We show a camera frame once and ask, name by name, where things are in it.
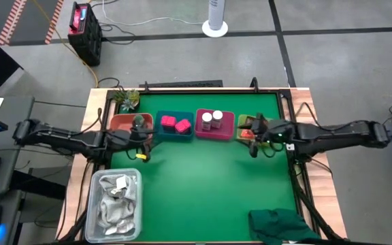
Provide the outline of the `green table mat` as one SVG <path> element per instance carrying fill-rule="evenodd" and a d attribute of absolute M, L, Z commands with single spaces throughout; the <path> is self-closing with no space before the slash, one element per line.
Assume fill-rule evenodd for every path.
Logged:
<path fill-rule="evenodd" d="M 149 162 L 117 153 L 112 168 L 142 175 L 141 242 L 249 241 L 251 210 L 294 210 L 287 155 L 263 148 L 251 157 L 234 140 L 164 141 Z"/>

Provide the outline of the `grey crumpled cloth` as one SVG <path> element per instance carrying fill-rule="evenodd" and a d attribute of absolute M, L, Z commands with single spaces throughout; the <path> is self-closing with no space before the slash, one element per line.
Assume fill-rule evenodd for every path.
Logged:
<path fill-rule="evenodd" d="M 116 186 L 116 179 L 126 176 L 127 187 L 116 195 L 111 190 Z M 127 235 L 136 228 L 135 208 L 137 182 L 135 176 L 126 174 L 106 175 L 99 179 L 103 195 L 98 209 L 98 225 L 104 228 L 105 235 Z"/>

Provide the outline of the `clear plastic storage box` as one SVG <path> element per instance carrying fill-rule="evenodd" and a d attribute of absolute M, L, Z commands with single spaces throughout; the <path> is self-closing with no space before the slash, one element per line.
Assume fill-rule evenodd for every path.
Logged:
<path fill-rule="evenodd" d="M 136 228 L 127 235 L 125 234 L 114 234 L 105 235 L 104 228 L 98 225 L 98 209 L 101 197 L 103 195 L 102 188 L 99 184 L 99 179 L 106 175 L 117 175 L 126 174 L 129 176 L 135 176 L 137 182 L 137 197 L 136 197 L 136 208 L 135 208 L 135 224 Z M 92 244 L 105 244 L 110 242 L 128 242 L 135 240 L 142 230 L 142 175 L 134 169 L 107 169 L 100 170 L 93 174 L 91 179 L 91 188 L 88 198 L 88 210 L 86 211 L 86 226 L 84 230 L 84 237 Z"/>

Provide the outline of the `small potted succulent plant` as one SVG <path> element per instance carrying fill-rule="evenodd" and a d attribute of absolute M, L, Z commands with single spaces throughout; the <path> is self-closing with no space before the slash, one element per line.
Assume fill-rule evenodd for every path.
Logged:
<path fill-rule="evenodd" d="M 136 112 L 140 107 L 140 93 L 135 89 L 119 90 L 113 98 L 123 112 Z"/>

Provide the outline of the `blue plastic bin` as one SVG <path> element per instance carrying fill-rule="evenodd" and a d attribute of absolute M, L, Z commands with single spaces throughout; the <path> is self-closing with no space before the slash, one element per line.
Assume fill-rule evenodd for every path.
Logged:
<path fill-rule="evenodd" d="M 161 119 L 164 116 L 174 117 L 177 123 L 181 120 L 187 119 L 190 123 L 190 126 L 183 133 L 178 132 L 175 127 L 172 128 L 164 127 L 161 124 Z M 160 140 L 181 141 L 181 142 L 191 141 L 194 134 L 193 126 L 194 126 L 194 113 L 192 112 L 159 110 L 157 112 L 157 115 L 155 116 L 154 130 L 157 132 L 156 136 Z"/>

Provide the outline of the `black plastic crate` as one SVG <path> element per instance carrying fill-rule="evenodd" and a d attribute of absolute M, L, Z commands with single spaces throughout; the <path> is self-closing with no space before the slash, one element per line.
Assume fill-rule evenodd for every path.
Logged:
<path fill-rule="evenodd" d="M 70 35 L 68 40 L 71 47 L 76 51 L 77 55 L 88 65 L 96 67 L 100 65 L 101 58 L 101 39 L 103 37 L 102 30 L 99 25 L 92 7 L 87 3 L 87 15 L 84 25 L 84 31 L 79 34 Z"/>

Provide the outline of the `red-lid smoked paprika tin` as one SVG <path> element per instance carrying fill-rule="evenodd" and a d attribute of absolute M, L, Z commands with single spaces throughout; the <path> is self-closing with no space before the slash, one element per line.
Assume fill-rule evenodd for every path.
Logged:
<path fill-rule="evenodd" d="M 174 133 L 177 121 L 174 116 L 164 115 L 161 117 L 161 128 L 164 132 Z"/>
<path fill-rule="evenodd" d="M 180 135 L 188 135 L 191 133 L 191 127 L 191 122 L 185 118 L 175 124 L 175 131 Z"/>

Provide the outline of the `orange plastic bin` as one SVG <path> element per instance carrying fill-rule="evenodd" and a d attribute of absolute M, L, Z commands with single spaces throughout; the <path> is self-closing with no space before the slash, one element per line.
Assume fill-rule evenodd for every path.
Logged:
<path fill-rule="evenodd" d="M 146 127 L 143 129 L 153 129 L 153 117 L 147 113 L 139 113 L 141 114 L 146 123 Z M 117 114 L 113 116 L 110 122 L 110 129 L 109 131 L 114 131 L 117 129 L 122 130 L 130 130 L 133 127 L 133 117 L 137 114 Z"/>

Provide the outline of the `dark green folded cloth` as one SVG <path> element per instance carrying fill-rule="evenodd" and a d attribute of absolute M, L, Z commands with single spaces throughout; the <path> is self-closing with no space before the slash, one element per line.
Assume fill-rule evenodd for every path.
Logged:
<path fill-rule="evenodd" d="M 250 236 L 265 245 L 282 245 L 283 241 L 321 239 L 296 211 L 288 209 L 251 210 L 248 213 Z"/>

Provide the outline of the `white cloth label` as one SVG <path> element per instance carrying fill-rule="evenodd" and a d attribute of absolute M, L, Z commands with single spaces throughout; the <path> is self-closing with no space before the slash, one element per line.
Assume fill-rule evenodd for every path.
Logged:
<path fill-rule="evenodd" d="M 117 193 L 120 193 L 127 187 L 127 177 L 126 176 L 121 176 L 116 179 L 116 186 L 110 191 L 111 194 L 116 195 Z"/>

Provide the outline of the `yellow-green plastic bin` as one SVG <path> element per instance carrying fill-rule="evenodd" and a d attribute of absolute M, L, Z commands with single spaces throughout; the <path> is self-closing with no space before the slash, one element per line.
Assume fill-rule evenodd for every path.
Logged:
<path fill-rule="evenodd" d="M 241 144 L 243 144 L 243 145 L 249 147 L 249 143 L 250 143 L 251 141 L 254 141 L 255 138 L 254 138 L 253 140 L 246 140 L 246 139 L 241 138 L 241 137 L 240 137 L 240 134 L 241 134 L 242 129 L 239 129 L 239 128 L 238 128 L 240 125 L 243 125 L 243 124 L 244 124 L 245 118 L 246 118 L 247 116 L 250 116 L 250 115 L 247 115 L 247 114 L 240 114 L 240 115 L 239 115 L 239 117 L 238 117 L 238 125 L 237 125 L 237 133 L 236 133 L 235 140 L 238 141 L 239 143 L 241 143 Z"/>

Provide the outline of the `red device on crate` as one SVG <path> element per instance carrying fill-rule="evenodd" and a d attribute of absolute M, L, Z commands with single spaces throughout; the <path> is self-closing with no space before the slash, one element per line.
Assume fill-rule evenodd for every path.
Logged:
<path fill-rule="evenodd" d="M 69 34 L 75 35 L 84 31 L 88 5 L 86 3 L 73 3 L 71 18 L 69 20 Z"/>

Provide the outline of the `grey office desk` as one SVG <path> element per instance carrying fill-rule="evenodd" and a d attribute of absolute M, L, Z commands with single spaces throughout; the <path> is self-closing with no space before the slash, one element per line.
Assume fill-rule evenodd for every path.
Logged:
<path fill-rule="evenodd" d="M 15 170 L 19 147 L 12 135 L 16 123 L 30 118 L 33 97 L 4 97 L 0 107 L 0 121 L 8 126 L 0 132 L 0 205 L 3 207 L 0 226 L 0 245 L 18 245 L 25 222 L 21 219 L 26 193 L 62 200 L 65 186 Z"/>

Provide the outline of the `white black pole round base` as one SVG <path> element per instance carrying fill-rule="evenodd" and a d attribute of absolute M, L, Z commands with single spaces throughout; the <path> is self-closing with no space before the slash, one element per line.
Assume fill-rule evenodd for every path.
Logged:
<path fill-rule="evenodd" d="M 209 0 L 208 19 L 202 24 L 202 31 L 208 37 L 222 37 L 228 32 L 224 20 L 226 0 Z"/>

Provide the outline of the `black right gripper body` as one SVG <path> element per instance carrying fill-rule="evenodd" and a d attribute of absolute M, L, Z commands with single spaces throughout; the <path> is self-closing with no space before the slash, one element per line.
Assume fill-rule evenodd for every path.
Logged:
<path fill-rule="evenodd" d="M 291 143 L 294 124 L 289 120 L 264 120 L 257 139 L 260 142 Z"/>

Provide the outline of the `pink plastic bin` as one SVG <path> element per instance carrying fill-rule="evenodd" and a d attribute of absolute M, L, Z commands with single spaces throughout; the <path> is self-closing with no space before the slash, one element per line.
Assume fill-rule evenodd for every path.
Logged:
<path fill-rule="evenodd" d="M 196 115 L 196 122 L 194 126 L 194 133 L 199 138 L 206 138 L 211 140 L 229 141 L 235 132 L 235 115 L 233 112 L 223 111 L 223 117 L 220 122 L 220 127 L 211 127 L 206 131 L 202 127 L 202 116 L 204 113 L 213 113 L 214 110 L 198 109 Z"/>

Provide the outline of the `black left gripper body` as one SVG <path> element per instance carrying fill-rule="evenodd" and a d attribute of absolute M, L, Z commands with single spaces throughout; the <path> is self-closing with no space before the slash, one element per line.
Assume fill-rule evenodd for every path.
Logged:
<path fill-rule="evenodd" d="M 122 129 L 109 131 L 109 149 L 112 152 L 132 149 L 140 149 L 143 152 L 143 143 L 150 144 L 150 133 L 134 133 L 133 129 L 142 128 L 132 127 L 128 131 Z"/>

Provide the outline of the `white-lid bagel seasoning jar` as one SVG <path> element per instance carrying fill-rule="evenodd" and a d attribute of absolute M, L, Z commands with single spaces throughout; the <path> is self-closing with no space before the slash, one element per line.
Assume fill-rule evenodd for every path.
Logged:
<path fill-rule="evenodd" d="M 215 129 L 220 129 L 222 125 L 223 113 L 220 110 L 215 110 L 212 113 L 211 126 Z"/>
<path fill-rule="evenodd" d="M 201 128 L 204 131 L 209 131 L 211 129 L 212 124 L 212 114 L 209 112 L 205 112 L 201 117 Z"/>

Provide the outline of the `black floor strip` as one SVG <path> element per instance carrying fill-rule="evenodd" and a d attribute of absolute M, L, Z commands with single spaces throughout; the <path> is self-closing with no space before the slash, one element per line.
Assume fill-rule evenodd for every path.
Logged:
<path fill-rule="evenodd" d="M 148 83 L 140 84 L 140 88 L 187 88 L 187 87 L 223 87 L 222 80 L 199 80 L 188 82 L 163 82 L 163 83 Z"/>

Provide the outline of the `grey floor mat orange stripes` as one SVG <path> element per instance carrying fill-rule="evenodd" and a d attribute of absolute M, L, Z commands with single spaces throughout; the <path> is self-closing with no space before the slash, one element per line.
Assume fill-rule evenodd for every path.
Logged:
<path fill-rule="evenodd" d="M 0 32 L 0 46 L 49 44 L 64 0 L 14 0 Z"/>

